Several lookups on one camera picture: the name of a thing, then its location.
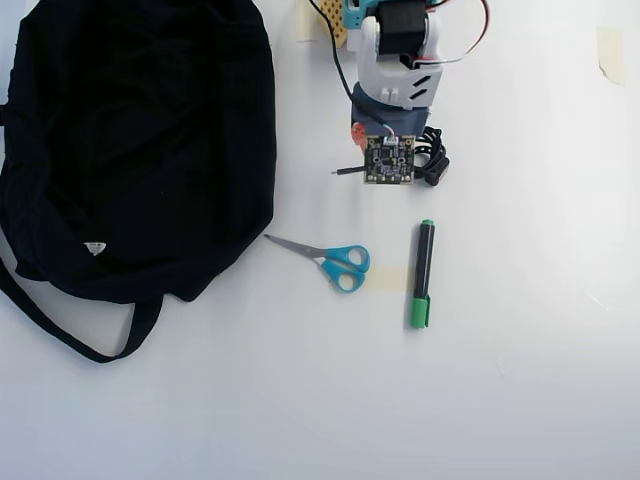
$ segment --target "bag strap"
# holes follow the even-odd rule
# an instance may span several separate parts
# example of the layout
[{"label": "bag strap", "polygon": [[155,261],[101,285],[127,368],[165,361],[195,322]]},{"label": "bag strap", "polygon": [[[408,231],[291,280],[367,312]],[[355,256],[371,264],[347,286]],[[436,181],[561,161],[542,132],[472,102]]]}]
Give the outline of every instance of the bag strap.
[{"label": "bag strap", "polygon": [[156,325],[163,303],[163,297],[147,302],[137,303],[133,313],[131,331],[129,332],[129,338],[124,350],[118,355],[108,356],[96,352],[94,349],[82,343],[80,340],[53,323],[53,321],[51,321],[51,319],[47,317],[42,310],[40,310],[34,301],[31,300],[29,295],[27,295],[27,293],[13,279],[1,259],[0,290],[45,332],[49,335],[53,335],[67,346],[73,348],[80,355],[83,355],[96,363],[113,362],[114,360],[128,357],[138,350],[149,333],[151,333],[151,330],[153,330],[153,327]]}]

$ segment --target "blue scissors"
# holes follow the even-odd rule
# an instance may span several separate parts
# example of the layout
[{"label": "blue scissors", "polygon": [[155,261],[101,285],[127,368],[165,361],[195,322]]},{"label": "blue scissors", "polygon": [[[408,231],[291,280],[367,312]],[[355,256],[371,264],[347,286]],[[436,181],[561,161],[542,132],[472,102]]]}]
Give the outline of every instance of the blue scissors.
[{"label": "blue scissors", "polygon": [[369,271],[371,265],[369,250],[361,245],[321,249],[290,242],[273,235],[265,235],[265,237],[284,248],[314,260],[329,275],[333,285],[344,293],[353,293],[362,286],[365,273]]}]

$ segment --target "masking tape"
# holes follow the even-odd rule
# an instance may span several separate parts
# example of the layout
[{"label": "masking tape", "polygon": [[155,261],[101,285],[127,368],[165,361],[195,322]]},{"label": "masking tape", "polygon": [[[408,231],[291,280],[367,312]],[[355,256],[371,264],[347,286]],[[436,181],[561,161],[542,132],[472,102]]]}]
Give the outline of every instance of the masking tape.
[{"label": "masking tape", "polygon": [[600,70],[616,85],[627,84],[624,61],[624,33],[616,27],[598,27]]},{"label": "masking tape", "polygon": [[313,31],[318,14],[309,0],[296,0],[296,41],[308,42],[314,40]]},{"label": "masking tape", "polygon": [[415,277],[413,267],[372,266],[363,288],[376,292],[409,292]]}]

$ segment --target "black fabric bag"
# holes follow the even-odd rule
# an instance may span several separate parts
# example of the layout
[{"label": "black fabric bag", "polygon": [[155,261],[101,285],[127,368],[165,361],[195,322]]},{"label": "black fabric bag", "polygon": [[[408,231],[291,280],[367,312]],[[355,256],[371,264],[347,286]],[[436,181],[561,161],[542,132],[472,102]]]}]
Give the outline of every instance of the black fabric bag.
[{"label": "black fabric bag", "polygon": [[0,114],[17,273],[135,304],[126,347],[61,330],[1,262],[0,289],[96,362],[137,350],[165,294],[194,300],[272,218],[274,73],[251,0],[41,0]]}]

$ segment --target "wire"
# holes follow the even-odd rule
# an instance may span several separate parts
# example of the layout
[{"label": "wire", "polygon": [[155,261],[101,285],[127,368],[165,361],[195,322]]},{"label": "wire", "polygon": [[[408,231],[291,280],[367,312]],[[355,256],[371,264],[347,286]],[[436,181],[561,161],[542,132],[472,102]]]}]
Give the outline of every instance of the wire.
[{"label": "wire", "polygon": [[[451,0],[443,0],[437,5],[428,6],[427,11],[435,10],[436,8],[441,7],[449,3],[450,1]],[[486,36],[487,31],[489,30],[489,24],[491,23],[491,9],[489,8],[489,3],[487,2],[487,0],[480,0],[480,3],[482,3],[482,7],[484,8],[484,28],[482,29],[482,33],[480,34],[480,37],[478,37],[478,40],[476,40],[476,43],[474,43],[464,55],[462,55],[460,58],[456,58],[453,60],[427,60],[427,59],[417,58],[413,62],[413,66],[415,67],[416,65],[444,65],[446,63],[457,63],[467,58],[469,54],[473,52],[478,45],[480,45],[480,42],[482,42],[482,40]]]},{"label": "wire", "polygon": [[447,148],[442,143],[442,130],[424,127],[422,136],[416,138],[416,155],[427,155],[429,158],[422,166],[415,166],[414,177],[423,178],[429,185],[435,187],[447,173],[451,162],[447,158]]},{"label": "wire", "polygon": [[311,6],[313,6],[315,11],[318,12],[318,15],[320,15],[324,19],[324,21],[327,24],[327,27],[329,27],[329,32],[331,33],[330,35],[331,47],[333,49],[333,63],[336,64],[336,68],[338,69],[338,75],[340,75],[340,81],[342,82],[342,87],[344,88],[344,91],[349,97],[349,100],[351,100],[351,103],[353,103],[356,107],[358,107],[358,109],[362,113],[364,113],[368,117],[371,117],[372,120],[382,125],[385,129],[389,131],[389,133],[391,134],[391,136],[393,136],[393,138],[396,138],[396,133],[393,131],[393,128],[391,128],[391,126],[388,125],[387,122],[384,121],[382,117],[380,117],[375,112],[372,112],[371,110],[369,110],[365,105],[362,105],[353,96],[353,93],[351,92],[351,89],[347,84],[347,79],[344,77],[344,72],[342,71],[342,65],[340,65],[340,59],[338,58],[338,47],[336,45],[336,36],[335,36],[335,33],[333,32],[333,26],[331,25],[331,20],[329,20],[329,17],[327,17],[327,15],[320,9],[320,7],[318,7],[316,2],[314,2],[313,0],[309,0],[309,3],[311,4]]},{"label": "wire", "polygon": [[341,168],[335,172],[331,172],[333,175],[349,175],[350,173],[364,172],[365,167],[353,167],[353,168]]}]

